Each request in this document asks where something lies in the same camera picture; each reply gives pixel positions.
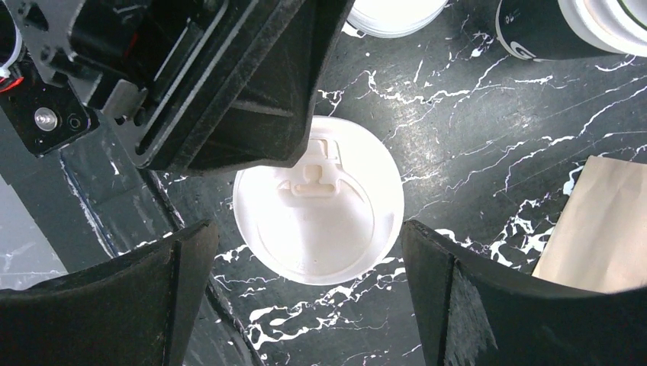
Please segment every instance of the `brown paper bag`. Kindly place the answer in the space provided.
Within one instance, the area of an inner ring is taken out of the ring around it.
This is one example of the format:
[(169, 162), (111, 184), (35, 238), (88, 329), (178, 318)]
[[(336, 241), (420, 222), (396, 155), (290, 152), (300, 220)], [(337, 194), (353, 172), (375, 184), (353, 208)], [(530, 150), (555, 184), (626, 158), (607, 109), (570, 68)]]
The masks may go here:
[(613, 293), (647, 285), (647, 165), (592, 156), (533, 276)]

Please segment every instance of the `black marble countertop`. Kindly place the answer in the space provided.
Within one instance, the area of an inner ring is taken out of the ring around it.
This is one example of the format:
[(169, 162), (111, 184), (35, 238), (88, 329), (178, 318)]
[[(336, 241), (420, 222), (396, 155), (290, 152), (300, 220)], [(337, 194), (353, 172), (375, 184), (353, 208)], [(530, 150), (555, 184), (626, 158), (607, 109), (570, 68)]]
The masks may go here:
[[(401, 39), (345, 28), (316, 114), (356, 122), (389, 148), (401, 171), (405, 219), (529, 274), (588, 156), (647, 162), (647, 60), (521, 61), (496, 41), (490, 18), (457, 1)], [(212, 283), (266, 364), (423, 365), (399, 243), (354, 281), (287, 281), (265, 268), (238, 233), (234, 173), (144, 174), (116, 141), (102, 126), (44, 160), (63, 172), (61, 185), (85, 197), (88, 235), (106, 252), (213, 219), (220, 254)], [(74, 250), (48, 239), (68, 270), (83, 265), (74, 262)], [(201, 312), (187, 366), (237, 364), (240, 340), (228, 338), (222, 323)]]

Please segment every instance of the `white cable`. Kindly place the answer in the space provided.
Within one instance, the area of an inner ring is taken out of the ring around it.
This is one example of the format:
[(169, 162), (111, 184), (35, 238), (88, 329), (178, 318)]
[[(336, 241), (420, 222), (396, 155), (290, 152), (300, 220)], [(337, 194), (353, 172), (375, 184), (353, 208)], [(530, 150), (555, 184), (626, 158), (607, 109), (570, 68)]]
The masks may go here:
[(18, 57), (20, 56), (20, 51), (22, 50), (22, 36), (20, 34), (20, 31), (18, 30), (18, 27), (14, 25), (16, 28), (16, 44), (14, 46), (14, 52), (11, 53), (11, 56), (9, 57), (9, 60), (2, 66), (0, 66), (0, 78), (8, 78), (11, 76), (11, 72), (9, 71), (9, 67), (13, 65)]

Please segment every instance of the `white cup lid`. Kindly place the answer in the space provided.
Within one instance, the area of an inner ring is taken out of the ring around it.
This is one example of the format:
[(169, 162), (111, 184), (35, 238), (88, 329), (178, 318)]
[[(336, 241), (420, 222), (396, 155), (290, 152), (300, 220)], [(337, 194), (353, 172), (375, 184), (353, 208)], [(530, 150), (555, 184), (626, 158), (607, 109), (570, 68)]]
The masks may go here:
[(412, 34), (429, 24), (447, 0), (356, 0), (348, 22), (375, 37)]
[(339, 284), (391, 250), (404, 192), (380, 140), (358, 124), (315, 116), (294, 168), (238, 172), (233, 210), (243, 239), (271, 270), (302, 284)]

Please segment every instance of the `plastic lid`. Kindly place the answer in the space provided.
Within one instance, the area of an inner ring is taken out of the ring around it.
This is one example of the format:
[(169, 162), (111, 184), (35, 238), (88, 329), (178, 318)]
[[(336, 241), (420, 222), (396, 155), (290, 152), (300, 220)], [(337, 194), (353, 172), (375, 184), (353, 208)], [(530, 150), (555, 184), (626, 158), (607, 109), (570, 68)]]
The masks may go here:
[(559, 7), (571, 29), (589, 44), (609, 52), (647, 56), (643, 1), (559, 0)]
[(315, 116), (294, 168), (238, 172), (233, 210), (254, 255), (302, 284), (339, 284), (381, 262), (404, 215), (398, 167), (365, 128)]
[(403, 37), (429, 24), (447, 0), (357, 0), (348, 22), (376, 37)]

